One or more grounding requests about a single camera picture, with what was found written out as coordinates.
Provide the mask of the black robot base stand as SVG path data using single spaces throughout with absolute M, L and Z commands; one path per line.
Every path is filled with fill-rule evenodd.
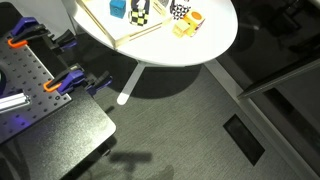
M 80 89 L 72 100 L 0 143 L 1 180 L 60 180 L 96 150 L 116 126 Z

